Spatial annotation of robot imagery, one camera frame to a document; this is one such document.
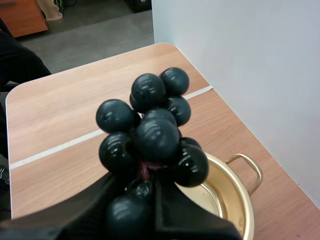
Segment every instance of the wooden table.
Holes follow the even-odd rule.
[[[98,148],[106,135],[90,135],[98,129],[98,106],[111,98],[128,102],[138,75],[159,74],[172,66],[189,74],[187,94],[209,85],[177,48],[161,43],[15,88],[6,101],[12,217],[61,202],[104,175],[107,170],[99,161]],[[251,197],[255,239],[318,239],[318,208],[219,95],[211,89],[188,101],[192,116],[181,127],[184,136],[197,139],[205,152],[220,159],[244,153],[262,168],[263,182]],[[74,139],[82,140],[66,147],[64,143]],[[244,162],[231,167],[246,186],[255,181],[256,175]]]

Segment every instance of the black cloth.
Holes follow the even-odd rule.
[[[0,91],[9,81],[22,84],[50,75],[41,59],[14,39],[0,18]],[[0,109],[0,154],[8,158],[6,116]]]

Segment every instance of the gray floor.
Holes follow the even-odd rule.
[[[152,12],[132,13],[123,0],[78,0],[64,9],[63,19],[47,24],[48,31],[18,41],[34,51],[53,74],[154,43]],[[2,105],[6,96],[0,95]],[[0,165],[8,166],[1,155]],[[0,197],[0,207],[10,208],[8,193]],[[10,213],[2,208],[0,220],[9,218]]]

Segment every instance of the orange cabinet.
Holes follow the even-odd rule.
[[[14,37],[48,30],[35,0],[0,0],[0,18]]]

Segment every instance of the gold pot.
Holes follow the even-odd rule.
[[[255,216],[250,196],[262,182],[262,170],[255,161],[241,153],[232,155],[226,162],[208,153],[206,156],[209,159],[209,175],[205,182],[197,187],[178,187],[203,209],[232,222],[243,240],[253,240]],[[238,175],[228,166],[239,158],[243,158],[257,174],[256,182],[248,191]]]

